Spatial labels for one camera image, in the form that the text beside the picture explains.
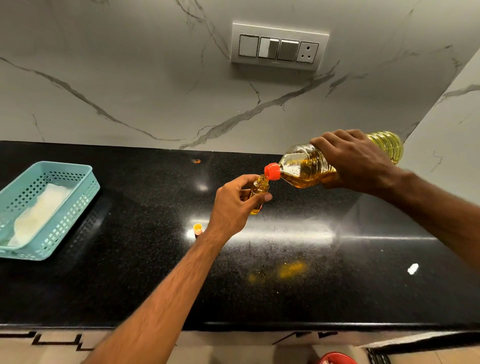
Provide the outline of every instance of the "electrical switch panel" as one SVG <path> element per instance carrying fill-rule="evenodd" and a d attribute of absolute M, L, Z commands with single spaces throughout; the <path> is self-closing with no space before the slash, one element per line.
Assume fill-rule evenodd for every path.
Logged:
<path fill-rule="evenodd" d="M 316 71 L 328 37 L 326 33 L 234 23 L 230 61 Z"/>

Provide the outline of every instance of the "red cap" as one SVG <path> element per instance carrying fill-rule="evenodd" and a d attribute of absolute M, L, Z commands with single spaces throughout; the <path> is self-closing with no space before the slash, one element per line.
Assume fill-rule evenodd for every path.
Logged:
<path fill-rule="evenodd" d="M 278 163 L 270 163 L 268 166 L 265 166 L 264 169 L 265 177 L 271 181 L 276 181 L 280 179 L 280 166 Z"/>

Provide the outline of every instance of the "black granite countertop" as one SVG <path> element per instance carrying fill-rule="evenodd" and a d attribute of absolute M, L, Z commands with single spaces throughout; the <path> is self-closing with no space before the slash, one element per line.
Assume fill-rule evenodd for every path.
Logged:
<path fill-rule="evenodd" d="M 8 328 L 117 326 L 189 249 L 216 189 L 279 160 L 24 142 L 0 142 L 0 155 L 0 189 L 40 160 L 89 164 L 101 186 L 50 258 L 0 258 Z M 274 199 L 224 247 L 184 329 L 480 328 L 479 275 L 397 209 L 341 189 L 270 188 Z"/>

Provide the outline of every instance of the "marble wall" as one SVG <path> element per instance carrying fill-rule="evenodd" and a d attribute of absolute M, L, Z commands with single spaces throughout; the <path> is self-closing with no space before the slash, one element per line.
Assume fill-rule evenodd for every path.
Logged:
<path fill-rule="evenodd" d="M 3 0 L 0 139 L 283 153 L 338 128 L 405 138 L 480 47 L 479 19 L 473 0 Z M 318 72 L 231 64 L 232 22 L 328 31 Z"/>
<path fill-rule="evenodd" d="M 405 143 L 399 166 L 480 205 L 480 51 Z"/>

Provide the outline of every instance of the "red trash bin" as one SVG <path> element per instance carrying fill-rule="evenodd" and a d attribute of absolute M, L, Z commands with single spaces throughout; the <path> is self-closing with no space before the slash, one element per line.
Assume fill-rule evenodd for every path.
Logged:
<path fill-rule="evenodd" d="M 358 364 L 355 360 L 348 355 L 341 352 L 328 352 L 318 362 L 318 364 L 326 364 L 327 361 L 331 364 Z"/>

